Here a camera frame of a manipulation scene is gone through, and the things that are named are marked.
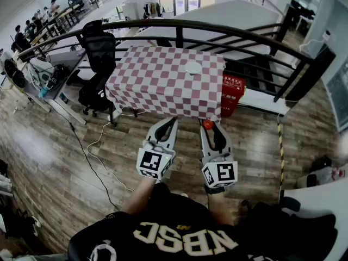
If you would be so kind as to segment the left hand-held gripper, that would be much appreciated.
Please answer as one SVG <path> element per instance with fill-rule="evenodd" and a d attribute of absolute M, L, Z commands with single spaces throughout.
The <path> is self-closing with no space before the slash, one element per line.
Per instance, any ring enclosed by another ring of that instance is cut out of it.
<path fill-rule="evenodd" d="M 178 118 L 165 118 L 153 125 L 147 140 L 139 148 L 136 169 L 144 177 L 161 180 L 176 156 L 173 150 L 178 130 Z"/>

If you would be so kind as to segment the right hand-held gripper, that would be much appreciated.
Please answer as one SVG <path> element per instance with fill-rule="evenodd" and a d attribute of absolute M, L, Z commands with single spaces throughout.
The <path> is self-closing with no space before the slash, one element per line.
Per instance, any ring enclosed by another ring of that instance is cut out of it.
<path fill-rule="evenodd" d="M 238 162 L 232 153 L 232 141 L 225 129 L 217 122 L 213 122 L 213 144 L 210 147 L 209 135 L 200 126 L 202 147 L 202 174 L 206 186 L 213 189 L 227 187 L 238 180 Z"/>

